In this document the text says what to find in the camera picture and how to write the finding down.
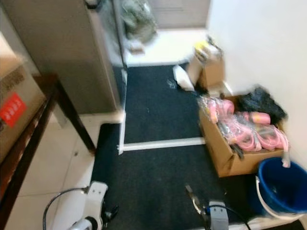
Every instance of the floor threshold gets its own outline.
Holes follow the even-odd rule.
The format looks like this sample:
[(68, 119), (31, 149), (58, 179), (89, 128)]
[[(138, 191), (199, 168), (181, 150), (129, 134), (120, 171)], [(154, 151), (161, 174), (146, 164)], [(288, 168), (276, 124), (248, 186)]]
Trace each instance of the floor threshold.
[(160, 148), (170, 148), (170, 147), (180, 147), (180, 146), (190, 146), (190, 145), (204, 145), (204, 138), (184, 138), (184, 139), (173, 139), (173, 140), (158, 140), (158, 141), (148, 141), (139, 143), (124, 144), (123, 151), (133, 151), (133, 150), (149, 150), (149, 149), (160, 149)]

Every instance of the black floor mat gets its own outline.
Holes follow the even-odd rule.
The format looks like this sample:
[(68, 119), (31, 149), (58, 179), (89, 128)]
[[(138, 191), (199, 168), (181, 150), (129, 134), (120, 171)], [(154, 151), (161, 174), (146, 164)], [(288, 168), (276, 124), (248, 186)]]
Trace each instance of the black floor mat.
[(177, 89), (173, 66), (128, 69), (125, 143), (200, 137), (196, 94)]
[[(108, 184), (106, 206), (119, 205), (108, 225), (114, 230), (192, 229), (202, 226), (190, 198), (223, 200), (246, 219), (255, 216), (245, 195), (254, 176), (219, 179), (205, 146), (129, 151), (118, 156), (118, 127), (102, 125), (92, 180)], [(231, 222), (240, 222), (229, 215)]]

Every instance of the bucket handle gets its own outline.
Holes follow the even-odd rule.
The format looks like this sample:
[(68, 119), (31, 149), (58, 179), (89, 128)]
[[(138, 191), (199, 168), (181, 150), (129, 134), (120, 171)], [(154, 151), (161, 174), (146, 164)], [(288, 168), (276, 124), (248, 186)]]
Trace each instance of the bucket handle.
[(257, 194), (258, 194), (258, 198), (259, 201), (261, 202), (262, 206), (264, 207), (264, 209), (273, 217), (278, 218), (278, 219), (283, 219), (283, 220), (288, 220), (288, 221), (295, 221), (299, 218), (301, 218), (304, 214), (296, 214), (296, 215), (279, 215), (277, 214), (275, 211), (273, 211), (263, 200), (261, 194), (260, 194), (260, 189), (259, 189), (259, 183), (260, 180), (259, 178), (256, 176), (256, 188), (257, 188)]

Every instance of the box with red sticker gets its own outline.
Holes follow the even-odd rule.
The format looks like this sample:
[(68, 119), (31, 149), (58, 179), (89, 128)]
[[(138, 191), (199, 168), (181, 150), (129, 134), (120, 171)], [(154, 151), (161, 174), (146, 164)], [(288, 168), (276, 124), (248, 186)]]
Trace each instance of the box with red sticker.
[(0, 163), (45, 101), (20, 57), (0, 57)]

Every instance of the gray metal part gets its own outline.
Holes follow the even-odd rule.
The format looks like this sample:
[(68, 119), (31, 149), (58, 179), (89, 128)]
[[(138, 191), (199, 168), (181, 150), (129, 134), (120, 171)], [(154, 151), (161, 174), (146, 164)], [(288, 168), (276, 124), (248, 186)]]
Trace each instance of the gray metal part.
[[(222, 205), (225, 206), (224, 202), (210, 201), (211, 205)], [(229, 230), (228, 214), (225, 208), (211, 207), (211, 230)]]

